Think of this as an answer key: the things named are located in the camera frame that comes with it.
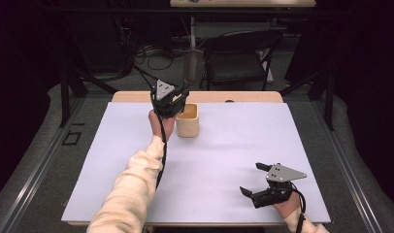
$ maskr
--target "gray floor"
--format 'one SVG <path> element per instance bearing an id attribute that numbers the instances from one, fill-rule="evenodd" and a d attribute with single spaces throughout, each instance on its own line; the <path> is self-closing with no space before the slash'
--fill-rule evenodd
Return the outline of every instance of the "gray floor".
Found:
<path id="1" fill-rule="evenodd" d="M 272 63 L 275 80 L 267 86 L 267 90 L 286 87 L 282 78 L 296 42 L 296 39 L 287 38 L 276 51 Z M 158 57 L 149 61 L 154 68 L 169 62 Z M 150 69 L 146 63 L 141 67 L 162 80 L 181 84 L 182 65 L 183 59 L 175 59 L 168 69 L 161 71 Z M 148 90 L 136 71 L 109 84 L 121 90 Z M 85 231 L 84 227 L 70 226 L 61 222 L 60 218 L 66 205 L 64 201 L 73 190 L 102 114 L 112 98 L 91 83 L 86 86 L 89 89 L 87 98 L 71 96 L 73 115 L 64 128 L 58 128 L 61 121 L 59 86 L 49 92 L 51 105 L 46 120 L 0 193 L 0 232 Z M 259 83 L 254 83 L 216 89 L 259 88 Z M 382 193 L 358 155 L 346 117 L 346 105 L 335 98 L 335 131 L 331 132 L 322 121 L 321 103 L 307 99 L 305 94 L 308 89 L 308 86 L 301 87 L 284 97 L 284 102 L 290 107 L 333 219 L 327 228 L 331 232 L 394 232 L 394 204 Z M 63 145 L 68 132 L 82 133 L 76 146 Z M 285 227 L 274 227 L 267 228 L 266 232 L 288 231 Z"/>

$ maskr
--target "white table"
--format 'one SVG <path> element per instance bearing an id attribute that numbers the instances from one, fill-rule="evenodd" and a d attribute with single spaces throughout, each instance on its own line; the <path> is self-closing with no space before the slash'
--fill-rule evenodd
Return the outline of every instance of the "white table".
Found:
<path id="1" fill-rule="evenodd" d="M 150 140 L 148 93 L 115 96 L 64 212 L 62 220 L 70 224 L 89 224 L 129 156 Z M 118 102 L 129 99 L 141 101 Z M 283 224 L 273 207 L 255 209 L 240 192 L 240 186 L 254 192 L 268 186 L 266 172 L 257 170 L 256 162 L 281 163 L 306 173 L 306 179 L 294 183 L 306 197 L 307 215 L 315 222 L 330 222 L 291 113 L 277 92 L 196 91 L 187 102 L 199 99 L 200 135 L 180 138 L 174 134 L 170 138 L 165 172 L 146 225 Z M 224 103 L 229 99 L 244 102 Z"/>

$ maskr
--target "black chair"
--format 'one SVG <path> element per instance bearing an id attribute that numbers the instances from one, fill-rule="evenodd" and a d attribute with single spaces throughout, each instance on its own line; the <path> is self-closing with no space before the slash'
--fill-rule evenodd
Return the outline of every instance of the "black chair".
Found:
<path id="1" fill-rule="evenodd" d="M 272 54 L 281 40 L 278 31 L 232 32 L 215 38 L 204 51 L 206 65 L 200 88 L 204 80 L 207 90 L 210 84 L 263 81 L 265 90 Z"/>

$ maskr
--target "dark background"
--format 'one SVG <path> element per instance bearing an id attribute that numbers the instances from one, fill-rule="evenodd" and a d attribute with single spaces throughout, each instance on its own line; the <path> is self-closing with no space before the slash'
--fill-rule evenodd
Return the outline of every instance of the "dark background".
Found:
<path id="1" fill-rule="evenodd" d="M 56 6 L 108 7 L 107 1 L 48 1 Z M 130 1 L 130 7 L 168 8 L 169 1 Z M 356 147 L 384 192 L 394 201 L 394 1 L 322 1 L 317 7 L 348 10 L 344 21 L 310 20 L 286 78 L 298 82 L 323 67 L 333 52 L 342 57 L 335 94 L 348 106 Z M 137 17 L 132 41 L 169 49 L 182 25 L 166 17 Z M 90 72 L 127 68 L 114 17 L 68 17 L 49 23 L 58 48 Z M 342 44 L 342 35 L 351 43 Z M 52 55 L 42 24 L 27 1 L 0 1 L 0 190 L 21 160 L 49 108 L 47 92 L 59 84 L 62 64 Z"/>

